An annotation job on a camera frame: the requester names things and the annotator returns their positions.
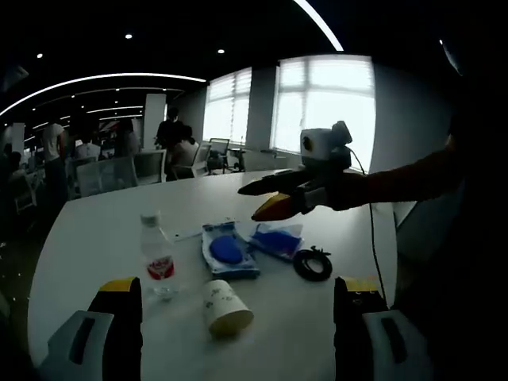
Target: bottle label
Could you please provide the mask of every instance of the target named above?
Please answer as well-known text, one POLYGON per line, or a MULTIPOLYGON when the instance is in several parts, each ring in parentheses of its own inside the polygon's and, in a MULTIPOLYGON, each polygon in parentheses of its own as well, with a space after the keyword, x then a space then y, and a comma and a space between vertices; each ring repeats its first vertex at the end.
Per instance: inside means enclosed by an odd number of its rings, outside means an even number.
POLYGON ((147 270, 153 279, 166 279, 174 274, 175 264, 173 263, 171 256, 165 256, 151 262, 147 266, 147 270))

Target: plastic water bottle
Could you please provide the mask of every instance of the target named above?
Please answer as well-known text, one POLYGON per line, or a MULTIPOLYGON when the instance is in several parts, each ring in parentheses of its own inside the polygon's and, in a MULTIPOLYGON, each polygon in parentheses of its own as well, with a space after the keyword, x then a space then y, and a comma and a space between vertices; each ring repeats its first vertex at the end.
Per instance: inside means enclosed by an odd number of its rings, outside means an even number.
POLYGON ((175 263, 171 256, 173 244, 160 228, 160 213, 141 215, 141 252, 144 265, 153 281, 153 290, 163 300, 176 292, 171 277, 175 263))

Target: ceiling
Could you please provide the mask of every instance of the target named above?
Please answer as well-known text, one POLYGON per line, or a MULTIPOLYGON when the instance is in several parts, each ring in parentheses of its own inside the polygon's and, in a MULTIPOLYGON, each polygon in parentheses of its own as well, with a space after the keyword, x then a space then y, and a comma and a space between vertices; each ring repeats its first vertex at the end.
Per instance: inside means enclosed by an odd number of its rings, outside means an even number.
MULTIPOLYGON (((445 24, 441 4, 437 9, 423 6, 423 0, 411 5, 403 0, 309 3, 333 30, 344 52, 369 55, 437 83, 454 76, 439 44, 445 24)), ((147 72, 209 81, 243 67, 335 52, 323 32, 292 0, 186 0, 132 6, 125 2, 70 6, 39 2, 10 7, 4 12, 9 24, 0 25, 0 75, 5 77, 22 67, 28 76, 0 93, 0 110, 37 90, 90 75, 147 72), (126 33, 133 38, 126 40, 126 33), (218 54, 219 48, 225 54, 218 54), (41 59, 37 59, 38 53, 43 54, 41 59)), ((0 125, 23 121, 33 127, 80 110, 143 105, 148 91, 166 89, 171 99, 205 85, 140 77, 74 83, 14 107, 0 116, 0 125)), ((118 110, 103 115, 113 116, 114 112, 123 113, 118 110)))

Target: desk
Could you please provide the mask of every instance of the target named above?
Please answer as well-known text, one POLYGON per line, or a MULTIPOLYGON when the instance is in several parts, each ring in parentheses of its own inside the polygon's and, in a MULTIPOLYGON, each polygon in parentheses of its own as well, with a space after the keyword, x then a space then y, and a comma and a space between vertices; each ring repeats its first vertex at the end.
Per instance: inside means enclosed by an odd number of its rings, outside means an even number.
MULTIPOLYGON (((182 241, 184 247, 175 256, 181 294, 163 303, 146 287, 140 213, 161 210, 163 228, 173 235, 199 231, 201 224, 227 217, 246 221, 267 196, 242 196, 237 189, 270 173, 186 179, 68 202, 48 235, 33 278, 28 336, 34 364, 46 356, 49 337, 73 312, 86 310, 103 283, 137 275, 144 288, 143 380, 334 379, 333 279, 376 275, 366 206, 340 213, 319 206, 288 221, 303 224, 304 247, 317 245, 332 253, 333 276, 308 283, 291 265, 258 256, 258 279, 230 282, 255 315, 234 340, 213 341, 203 324, 202 285, 210 273, 198 238, 182 241)), ((397 250, 391 204, 375 206, 374 219, 379 265, 392 304, 397 250)))

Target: window blind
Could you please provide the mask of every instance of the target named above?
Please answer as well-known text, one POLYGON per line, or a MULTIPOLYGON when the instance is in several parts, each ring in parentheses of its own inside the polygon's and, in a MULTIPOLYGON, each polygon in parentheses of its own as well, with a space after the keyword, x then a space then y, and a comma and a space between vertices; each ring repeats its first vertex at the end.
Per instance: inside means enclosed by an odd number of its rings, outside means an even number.
POLYGON ((271 146, 300 151, 303 129, 330 129, 345 121, 349 145, 370 167, 375 132, 375 84, 371 61, 362 56, 309 56, 280 62, 271 146))
POLYGON ((210 82, 203 140, 218 137, 237 143, 245 141, 251 80, 252 69, 247 68, 210 82))

